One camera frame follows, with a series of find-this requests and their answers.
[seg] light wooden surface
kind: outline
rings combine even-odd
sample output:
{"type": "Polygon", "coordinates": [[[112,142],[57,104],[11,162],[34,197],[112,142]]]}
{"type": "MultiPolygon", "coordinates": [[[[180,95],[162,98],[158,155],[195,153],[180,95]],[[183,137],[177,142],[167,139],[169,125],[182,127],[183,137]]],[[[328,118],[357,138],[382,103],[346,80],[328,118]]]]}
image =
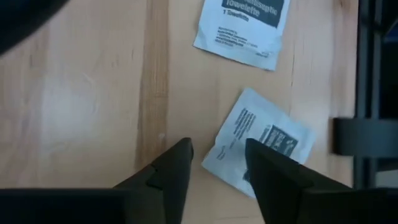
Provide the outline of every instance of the light wooden surface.
{"type": "Polygon", "coordinates": [[[0,187],[111,187],[180,138],[184,223],[262,223],[200,161],[244,87],[317,132],[307,166],[351,184],[330,118],[354,110],[358,0],[292,0],[276,72],[192,47],[203,0],[71,0],[0,59],[0,187]]]}

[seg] wooden table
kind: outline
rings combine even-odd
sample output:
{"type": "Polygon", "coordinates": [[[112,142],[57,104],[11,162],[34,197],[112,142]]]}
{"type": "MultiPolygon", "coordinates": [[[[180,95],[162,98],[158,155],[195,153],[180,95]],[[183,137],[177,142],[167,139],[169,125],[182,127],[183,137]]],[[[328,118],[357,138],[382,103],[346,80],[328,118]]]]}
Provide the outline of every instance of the wooden table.
{"type": "Polygon", "coordinates": [[[351,184],[351,159],[328,146],[330,118],[353,115],[358,0],[292,0],[276,72],[192,47],[202,5],[71,0],[3,55],[0,186],[111,187],[189,136],[184,223],[261,223],[200,167],[244,87],[317,132],[307,166],[351,184]]]}

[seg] white foil packet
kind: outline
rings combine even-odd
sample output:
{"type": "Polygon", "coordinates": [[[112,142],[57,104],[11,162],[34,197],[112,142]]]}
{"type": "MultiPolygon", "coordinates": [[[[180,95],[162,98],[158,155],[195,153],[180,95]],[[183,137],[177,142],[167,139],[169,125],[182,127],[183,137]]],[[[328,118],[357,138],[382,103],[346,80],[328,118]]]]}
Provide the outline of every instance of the white foil packet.
{"type": "Polygon", "coordinates": [[[276,69],[290,0],[205,0],[193,46],[276,69]]]}
{"type": "Polygon", "coordinates": [[[292,121],[275,104],[253,89],[243,91],[222,125],[215,145],[202,166],[250,197],[255,197],[246,175],[246,139],[266,146],[304,164],[315,142],[315,133],[292,121]]]}

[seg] dark object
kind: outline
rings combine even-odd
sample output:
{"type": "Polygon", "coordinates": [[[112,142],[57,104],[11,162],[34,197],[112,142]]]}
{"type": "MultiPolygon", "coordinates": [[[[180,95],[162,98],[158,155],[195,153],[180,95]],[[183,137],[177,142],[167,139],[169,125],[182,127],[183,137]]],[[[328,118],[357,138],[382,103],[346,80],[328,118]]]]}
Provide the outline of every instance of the dark object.
{"type": "Polygon", "coordinates": [[[35,32],[68,0],[0,0],[0,55],[35,32]]]}
{"type": "Polygon", "coordinates": [[[354,188],[376,186],[376,173],[398,169],[398,1],[360,0],[356,111],[334,120],[333,150],[354,157],[354,188]]]}
{"type": "Polygon", "coordinates": [[[254,139],[248,172],[267,224],[395,223],[398,190],[353,190],[254,139]]]}
{"type": "Polygon", "coordinates": [[[1,223],[181,223],[193,148],[182,139],[113,189],[0,190],[1,223]]]}

